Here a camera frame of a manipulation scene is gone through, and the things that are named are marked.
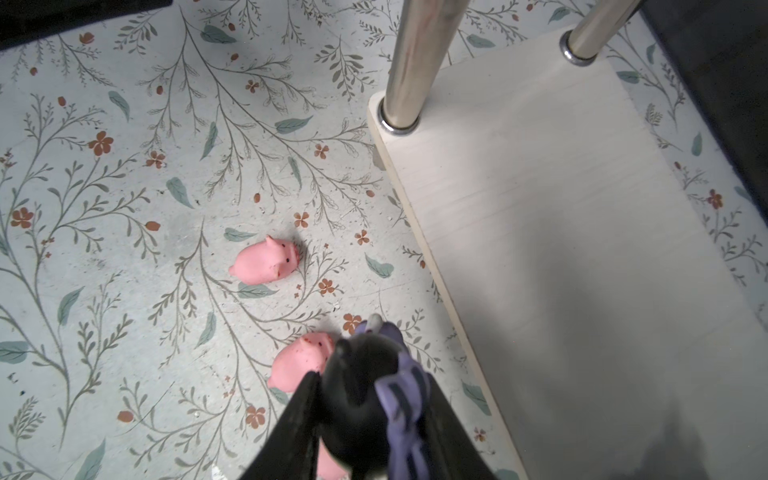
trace white wooden board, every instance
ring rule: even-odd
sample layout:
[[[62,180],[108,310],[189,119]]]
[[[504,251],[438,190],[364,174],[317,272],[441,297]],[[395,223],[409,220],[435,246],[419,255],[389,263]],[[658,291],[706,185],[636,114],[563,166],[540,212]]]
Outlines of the white wooden board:
[[[561,33],[442,70],[409,136],[369,103],[492,411],[533,480],[764,478],[764,332],[611,66]]]

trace floral patterned surface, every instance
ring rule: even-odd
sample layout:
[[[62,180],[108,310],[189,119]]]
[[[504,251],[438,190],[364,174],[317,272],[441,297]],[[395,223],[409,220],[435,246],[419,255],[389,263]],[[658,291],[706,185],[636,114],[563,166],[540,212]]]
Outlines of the floral patterned surface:
[[[236,478],[287,401],[280,348],[374,312],[517,478],[365,124],[401,6],[183,0],[2,52],[0,479]],[[478,0],[449,63],[586,9]],[[606,53],[762,322],[749,196],[639,18]],[[266,234],[300,268],[244,286]]]

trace black object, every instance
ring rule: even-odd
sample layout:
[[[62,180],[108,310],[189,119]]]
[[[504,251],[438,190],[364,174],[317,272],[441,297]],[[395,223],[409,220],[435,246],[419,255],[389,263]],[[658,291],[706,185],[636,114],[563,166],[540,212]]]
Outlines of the black object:
[[[352,479],[386,470],[386,415],[373,382],[397,372],[402,347],[381,335],[341,339],[322,377],[307,373],[256,460],[241,480],[315,480],[318,438],[352,467]],[[418,427],[430,480],[496,480],[456,418],[434,377]]]
[[[172,0],[0,0],[0,50]]]
[[[768,220],[765,0],[647,0],[641,11]]]

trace metal pole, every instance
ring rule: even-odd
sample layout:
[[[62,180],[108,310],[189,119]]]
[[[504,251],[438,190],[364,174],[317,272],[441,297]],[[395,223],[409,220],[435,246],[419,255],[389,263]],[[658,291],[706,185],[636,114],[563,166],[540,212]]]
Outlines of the metal pole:
[[[379,106],[384,127],[408,134],[432,87],[469,0],[405,0],[395,54]]]
[[[635,13],[642,0],[600,0],[573,30],[560,41],[563,55],[573,64],[586,66]]]

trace pig ear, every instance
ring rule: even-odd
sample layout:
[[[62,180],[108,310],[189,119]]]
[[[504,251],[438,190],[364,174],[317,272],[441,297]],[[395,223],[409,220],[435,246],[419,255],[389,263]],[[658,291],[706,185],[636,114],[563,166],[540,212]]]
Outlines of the pig ear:
[[[279,247],[280,246],[280,244],[277,243],[277,241],[275,239],[273,239],[272,237],[270,237],[269,235],[266,236],[266,244],[269,245],[270,247]]]

